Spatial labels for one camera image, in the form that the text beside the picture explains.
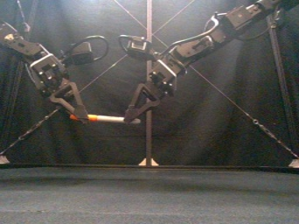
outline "floor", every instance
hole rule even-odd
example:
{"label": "floor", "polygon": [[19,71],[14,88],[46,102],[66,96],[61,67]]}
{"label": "floor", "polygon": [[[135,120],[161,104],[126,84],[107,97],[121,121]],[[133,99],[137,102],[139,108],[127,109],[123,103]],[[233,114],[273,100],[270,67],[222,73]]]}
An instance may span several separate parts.
{"label": "floor", "polygon": [[0,223],[298,223],[299,175],[222,169],[0,169]]}

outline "white base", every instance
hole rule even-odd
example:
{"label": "white base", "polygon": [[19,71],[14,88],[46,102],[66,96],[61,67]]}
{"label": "white base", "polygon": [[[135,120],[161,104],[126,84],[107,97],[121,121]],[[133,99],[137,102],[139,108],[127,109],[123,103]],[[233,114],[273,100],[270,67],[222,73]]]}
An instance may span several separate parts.
{"label": "white base", "polygon": [[299,159],[294,159],[293,163],[289,166],[294,168],[299,168]]}
{"label": "white base", "polygon": [[151,160],[151,165],[158,166],[159,164],[154,161],[154,159]]}
{"label": "white base", "polygon": [[10,161],[6,156],[0,156],[0,165],[10,164]]}

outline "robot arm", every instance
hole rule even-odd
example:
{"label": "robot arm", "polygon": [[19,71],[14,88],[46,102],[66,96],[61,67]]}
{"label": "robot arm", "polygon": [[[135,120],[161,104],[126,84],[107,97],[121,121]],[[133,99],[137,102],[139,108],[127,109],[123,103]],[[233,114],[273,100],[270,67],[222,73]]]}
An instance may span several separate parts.
{"label": "robot arm", "polygon": [[[210,20],[214,25],[204,34],[173,43],[162,53],[154,51],[151,43],[145,39],[121,36],[122,46],[122,40],[129,40],[126,52],[130,56],[157,62],[149,74],[150,81],[139,84],[137,88],[126,111],[126,122],[131,123],[147,110],[159,105],[167,95],[174,95],[177,76],[186,73],[193,62],[222,48],[278,7],[292,10],[298,4],[299,0],[260,0],[249,7],[241,6],[229,13],[216,14]],[[143,97],[147,101],[141,106]]]}
{"label": "robot arm", "polygon": [[[93,36],[89,39],[105,38]],[[81,99],[77,83],[71,82],[69,79],[66,66],[71,63],[77,65],[86,64],[102,59],[109,53],[109,48],[105,55],[94,59],[90,43],[81,41],[71,48],[65,59],[59,60],[42,44],[25,40],[17,29],[5,21],[0,21],[0,44],[13,48],[23,55],[23,61],[30,65],[34,84],[42,92],[42,95],[49,97],[51,102],[63,106],[67,111],[86,123],[90,120],[89,112]],[[75,47],[79,47],[81,44],[83,44],[83,52],[73,53],[75,52]]]}

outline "dark fabric background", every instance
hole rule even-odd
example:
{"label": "dark fabric background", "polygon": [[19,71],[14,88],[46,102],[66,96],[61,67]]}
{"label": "dark fabric background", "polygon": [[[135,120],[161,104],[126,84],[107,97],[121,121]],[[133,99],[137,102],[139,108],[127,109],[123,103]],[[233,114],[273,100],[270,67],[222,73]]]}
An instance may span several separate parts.
{"label": "dark fabric background", "polygon": [[[130,17],[118,2],[126,7]],[[61,55],[70,44],[90,35],[110,42],[109,56],[99,62],[73,66],[70,79],[78,83],[90,114],[123,116],[137,90],[146,81],[146,63],[126,56],[118,45],[122,34],[146,36],[146,1],[138,0],[42,0],[33,25],[31,41]],[[170,45],[204,32],[213,13],[226,12],[253,1],[196,0],[190,7],[165,23],[192,1],[154,0],[154,48]],[[29,18],[33,1],[22,1]],[[2,1],[0,17],[14,23],[15,4]],[[298,123],[298,7],[286,14],[280,28],[280,43],[294,117]],[[246,36],[261,33],[261,21]],[[2,93],[10,85],[10,52],[2,51]],[[161,165],[289,165],[292,155],[254,125],[224,97],[206,77],[230,99],[264,123],[290,145],[285,104],[269,35],[252,42],[234,40],[213,55],[194,63],[178,79],[176,97],[165,98],[154,111],[154,160]],[[2,98],[2,111],[10,97]],[[38,123],[55,107],[41,97],[25,73],[14,120],[6,145]],[[83,125],[61,112],[9,152],[11,162],[97,165],[138,165],[146,157],[146,116],[141,125],[91,123]]]}

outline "orange and white object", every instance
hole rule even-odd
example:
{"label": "orange and white object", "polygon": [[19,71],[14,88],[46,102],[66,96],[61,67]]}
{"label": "orange and white object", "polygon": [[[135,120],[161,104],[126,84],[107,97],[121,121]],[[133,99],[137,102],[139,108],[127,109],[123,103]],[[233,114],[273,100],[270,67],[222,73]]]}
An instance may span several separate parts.
{"label": "orange and white object", "polygon": [[[71,115],[70,119],[77,120],[77,121],[79,120],[79,118],[75,115]],[[89,115],[89,120],[93,123],[126,123],[125,122],[125,117],[109,116],[109,115]],[[135,119],[131,123],[133,124],[139,124],[141,120]]]}

